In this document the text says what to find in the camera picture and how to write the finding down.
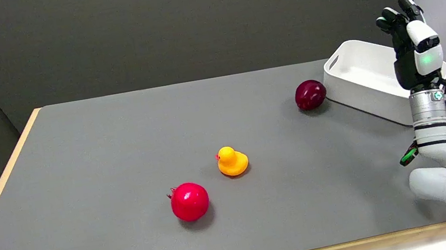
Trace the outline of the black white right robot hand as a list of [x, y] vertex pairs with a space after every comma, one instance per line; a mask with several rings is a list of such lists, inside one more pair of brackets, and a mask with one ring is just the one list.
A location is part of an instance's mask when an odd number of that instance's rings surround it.
[[438, 33], [426, 23], [422, 8], [414, 0], [398, 0], [398, 4], [400, 12], [387, 7], [376, 19], [377, 27], [392, 37], [396, 80], [410, 93], [440, 89], [446, 95]]

